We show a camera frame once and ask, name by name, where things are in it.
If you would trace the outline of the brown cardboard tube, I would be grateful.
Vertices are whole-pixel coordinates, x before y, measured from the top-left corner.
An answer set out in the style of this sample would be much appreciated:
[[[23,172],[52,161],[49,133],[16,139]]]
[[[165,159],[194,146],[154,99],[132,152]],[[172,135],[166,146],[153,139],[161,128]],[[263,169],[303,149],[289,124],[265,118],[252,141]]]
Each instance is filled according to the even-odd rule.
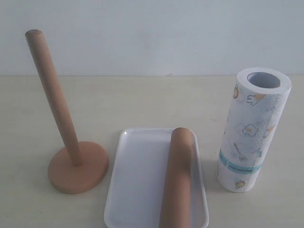
[[[159,220],[160,228],[190,227],[192,143],[193,135],[189,129],[173,130]]]

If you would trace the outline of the wooden paper towel holder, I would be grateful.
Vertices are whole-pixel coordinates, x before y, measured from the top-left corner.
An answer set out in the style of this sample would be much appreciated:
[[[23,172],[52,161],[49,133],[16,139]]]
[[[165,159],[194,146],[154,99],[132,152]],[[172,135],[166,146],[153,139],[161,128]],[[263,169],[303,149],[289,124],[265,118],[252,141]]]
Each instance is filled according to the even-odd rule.
[[[43,32],[31,29],[26,32],[25,37],[65,145],[51,159],[47,170],[48,178],[51,184],[62,193],[86,192],[105,177],[109,168],[108,153],[95,142],[78,141]]]

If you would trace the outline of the white rectangular plastic tray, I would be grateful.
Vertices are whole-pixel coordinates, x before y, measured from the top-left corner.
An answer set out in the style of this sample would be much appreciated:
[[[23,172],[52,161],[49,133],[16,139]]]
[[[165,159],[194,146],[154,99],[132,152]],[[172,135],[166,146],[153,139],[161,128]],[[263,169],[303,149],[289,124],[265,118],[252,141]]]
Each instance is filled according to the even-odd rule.
[[[172,128],[122,131],[104,209],[109,228],[157,228]]]

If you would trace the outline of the printed white paper towel roll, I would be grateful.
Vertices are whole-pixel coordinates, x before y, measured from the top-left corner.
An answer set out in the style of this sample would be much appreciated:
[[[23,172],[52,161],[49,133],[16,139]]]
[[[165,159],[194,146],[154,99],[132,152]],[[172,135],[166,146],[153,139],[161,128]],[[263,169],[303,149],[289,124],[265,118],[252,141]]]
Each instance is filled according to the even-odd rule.
[[[269,68],[237,74],[217,162],[225,189],[242,193],[254,186],[291,88],[288,76]]]

